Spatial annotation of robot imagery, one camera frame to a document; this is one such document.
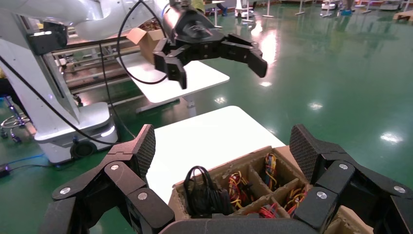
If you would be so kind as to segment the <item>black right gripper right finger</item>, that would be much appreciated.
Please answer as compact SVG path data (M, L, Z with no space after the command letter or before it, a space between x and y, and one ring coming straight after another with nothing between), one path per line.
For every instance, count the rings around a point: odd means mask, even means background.
M413 191L357 163L341 146L316 139L302 124L292 127L289 148L312 186L293 213L323 233L341 206L353 210L375 234L413 231Z

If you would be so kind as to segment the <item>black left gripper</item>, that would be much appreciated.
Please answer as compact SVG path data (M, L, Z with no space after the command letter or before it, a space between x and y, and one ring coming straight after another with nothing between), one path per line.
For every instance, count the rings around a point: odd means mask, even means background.
M225 36L192 6L171 5L163 14L163 28L168 39L160 39L154 48L154 66L169 80L177 81L182 89L187 89L184 63L187 62L188 45L178 47L176 44L221 41L222 58L247 64L260 78L266 76L268 63L257 42L237 34Z

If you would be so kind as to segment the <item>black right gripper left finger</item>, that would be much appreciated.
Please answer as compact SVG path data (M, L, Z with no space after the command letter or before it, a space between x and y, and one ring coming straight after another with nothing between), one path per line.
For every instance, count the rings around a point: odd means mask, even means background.
M57 187L39 227L41 234L87 234L117 208L138 234L158 234L175 221L173 210L146 183L155 154L154 127L114 145L94 168Z

